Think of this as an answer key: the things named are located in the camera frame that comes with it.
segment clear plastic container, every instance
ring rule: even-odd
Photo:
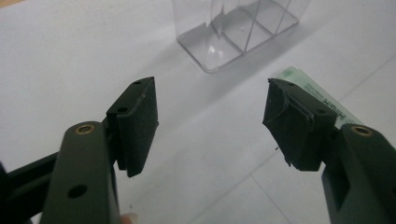
[[[206,72],[298,23],[310,0],[173,0],[178,43]]]

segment white table surface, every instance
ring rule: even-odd
[[[300,173],[262,125],[273,74],[295,66],[396,145],[396,2],[312,1],[301,24],[216,74],[177,44],[170,0],[27,0],[0,8],[0,160],[8,171],[102,120],[156,79],[144,172],[118,172],[139,223],[329,223],[321,173]]]

